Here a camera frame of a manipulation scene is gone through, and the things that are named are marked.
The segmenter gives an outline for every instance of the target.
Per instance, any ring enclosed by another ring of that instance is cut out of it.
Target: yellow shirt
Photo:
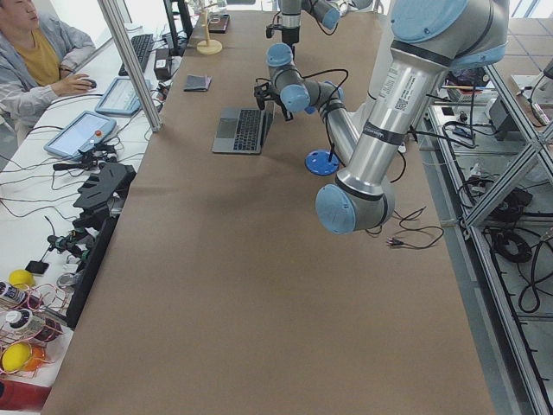
[[[33,39],[34,48],[17,46],[16,51],[25,61],[30,75],[35,78],[38,85],[53,84],[60,80],[60,59],[40,29],[33,30]]]

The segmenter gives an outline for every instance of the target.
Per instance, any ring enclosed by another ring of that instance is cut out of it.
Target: black keyboard
[[[259,135],[259,123],[261,111],[242,110],[238,117],[236,137],[234,138],[235,150],[255,150],[257,148],[257,136]]]
[[[142,68],[142,72],[144,72],[146,65],[148,65],[149,54],[154,46],[154,36],[152,34],[132,36],[132,38],[130,38],[130,44],[132,48],[135,49],[140,67]],[[124,64],[121,65],[119,76],[126,76],[128,74],[129,73],[124,68]]]

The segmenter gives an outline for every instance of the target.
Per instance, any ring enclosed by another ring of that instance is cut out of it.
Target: wooden stand
[[[214,39],[211,39],[209,36],[209,24],[207,21],[207,8],[204,8],[202,10],[203,14],[203,21],[204,21],[204,33],[206,34],[206,39],[204,41],[201,41],[196,46],[196,49],[201,54],[218,54],[221,50],[223,50],[223,45],[220,41],[215,41]]]

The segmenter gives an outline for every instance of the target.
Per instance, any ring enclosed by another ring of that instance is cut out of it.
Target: red cylinder
[[[40,412],[50,387],[0,379],[0,409]]]

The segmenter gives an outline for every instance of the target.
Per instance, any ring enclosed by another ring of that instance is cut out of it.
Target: computer mouse
[[[95,80],[91,80],[89,78],[84,78],[83,80],[87,80],[88,82],[90,82],[92,84],[91,88],[94,89],[96,87],[96,81]]]

